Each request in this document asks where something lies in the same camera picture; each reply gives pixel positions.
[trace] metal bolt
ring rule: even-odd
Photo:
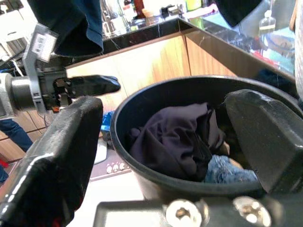
[[[188,200],[175,200],[166,209],[166,220],[172,227],[200,227],[208,217],[208,207],[204,207],[205,210],[207,215],[201,214],[197,206]]]
[[[233,205],[248,222],[258,227],[271,226],[271,216],[268,210],[258,200],[249,196],[242,196],[234,199]]]

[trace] laundry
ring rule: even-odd
[[[201,182],[212,153],[225,134],[218,128],[215,110],[208,104],[167,107],[143,128],[126,137],[129,153],[145,166],[168,176]]]
[[[204,182],[224,184],[258,180],[254,171],[243,169],[238,164],[233,164],[231,160],[227,156],[213,155],[208,164]]]

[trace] black bucket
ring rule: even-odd
[[[282,101],[302,116],[296,100],[287,93],[267,84],[234,77],[189,77],[169,80],[146,87],[128,97],[116,110],[111,122],[111,137],[115,150],[132,168],[147,199],[164,202],[177,198],[198,200],[202,196],[260,196],[264,193],[259,182],[211,184],[180,180],[153,171],[137,162],[125,149],[125,135],[131,128],[142,127],[160,109],[209,102],[224,106],[225,96],[232,91],[251,89]],[[218,119],[227,119],[226,112],[217,112]]]

